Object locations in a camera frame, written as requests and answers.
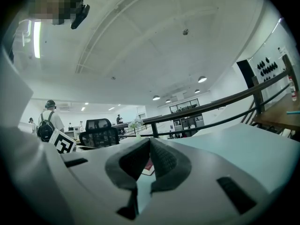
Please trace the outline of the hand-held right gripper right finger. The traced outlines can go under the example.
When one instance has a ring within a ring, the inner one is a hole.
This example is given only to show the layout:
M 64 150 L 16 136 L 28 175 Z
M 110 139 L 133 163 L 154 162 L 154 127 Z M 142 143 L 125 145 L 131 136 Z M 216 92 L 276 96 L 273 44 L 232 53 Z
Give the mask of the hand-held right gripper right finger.
M 156 179 L 140 225 L 243 225 L 255 220 L 271 193 L 215 153 L 150 139 Z

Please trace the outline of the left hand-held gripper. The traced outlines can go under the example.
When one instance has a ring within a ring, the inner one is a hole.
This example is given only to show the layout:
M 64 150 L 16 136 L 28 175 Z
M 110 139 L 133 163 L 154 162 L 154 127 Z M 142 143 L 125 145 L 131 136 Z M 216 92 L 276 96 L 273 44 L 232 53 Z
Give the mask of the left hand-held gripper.
M 53 144 L 60 154 L 71 153 L 76 146 L 76 141 L 74 139 L 58 129 L 54 130 L 49 143 Z

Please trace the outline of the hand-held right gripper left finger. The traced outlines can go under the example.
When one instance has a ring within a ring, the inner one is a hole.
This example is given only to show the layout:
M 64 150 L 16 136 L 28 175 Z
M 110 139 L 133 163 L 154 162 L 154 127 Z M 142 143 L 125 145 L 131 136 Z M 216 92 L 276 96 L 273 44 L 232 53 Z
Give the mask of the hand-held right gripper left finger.
M 138 209 L 138 179 L 150 157 L 150 141 L 65 154 L 70 204 L 76 225 L 149 225 Z

